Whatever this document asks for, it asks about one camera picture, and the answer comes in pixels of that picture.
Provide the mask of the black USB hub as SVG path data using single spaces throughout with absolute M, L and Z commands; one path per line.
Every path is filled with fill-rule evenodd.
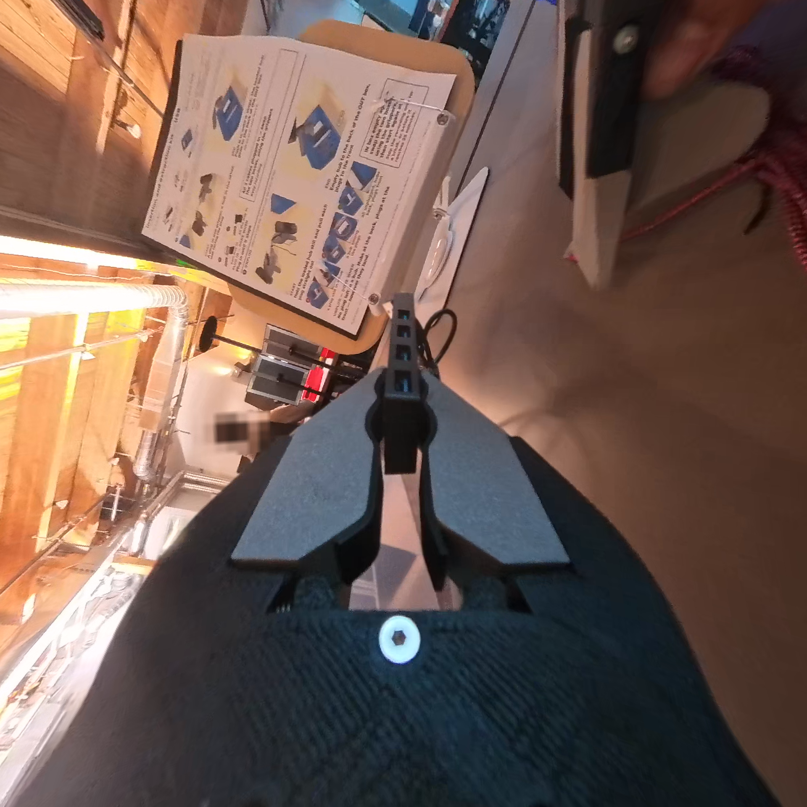
M 382 448 L 386 475 L 417 469 L 425 428 L 418 353 L 418 322 L 412 293 L 391 302 L 388 364 L 382 392 Z

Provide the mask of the grey panel on stand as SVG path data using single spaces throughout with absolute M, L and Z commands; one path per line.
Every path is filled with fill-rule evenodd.
M 320 358 L 320 348 L 317 345 L 300 338 L 293 332 L 271 324 L 267 324 L 264 331 L 262 352 L 284 361 L 309 367 Z
M 310 368 L 269 354 L 259 354 L 252 365 L 247 395 L 297 405 L 308 391 Z

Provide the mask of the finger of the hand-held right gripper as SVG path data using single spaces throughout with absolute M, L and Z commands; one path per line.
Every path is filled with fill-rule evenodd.
M 567 258 L 608 287 L 631 185 L 645 65 L 645 3 L 558 2 L 558 183 Z

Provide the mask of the person's right hand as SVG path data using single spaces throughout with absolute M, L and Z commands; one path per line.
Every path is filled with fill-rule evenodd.
M 675 2 L 647 58 L 643 95 L 667 98 L 688 85 L 746 21 L 743 2 Z

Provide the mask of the white stand base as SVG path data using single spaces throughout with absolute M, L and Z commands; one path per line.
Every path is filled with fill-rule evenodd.
M 433 208 L 436 227 L 416 287 L 416 309 L 421 322 L 446 306 L 488 184 L 489 167 L 482 168 L 451 203 L 447 202 L 449 178 L 444 179 Z

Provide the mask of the printed instruction sheet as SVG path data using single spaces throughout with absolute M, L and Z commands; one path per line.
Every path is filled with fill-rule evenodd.
M 142 237 L 356 338 L 406 240 L 455 81 L 289 38 L 186 35 Z

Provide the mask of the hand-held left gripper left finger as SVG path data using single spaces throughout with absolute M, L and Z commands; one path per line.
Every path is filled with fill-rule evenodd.
M 374 433 L 384 370 L 290 439 L 230 560 L 236 567 L 353 582 L 380 546 L 382 463 Z

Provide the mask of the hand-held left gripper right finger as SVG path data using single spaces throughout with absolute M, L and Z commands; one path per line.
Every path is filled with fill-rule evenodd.
M 437 590 L 446 580 L 506 580 L 570 565 L 509 435 L 425 374 L 421 545 Z

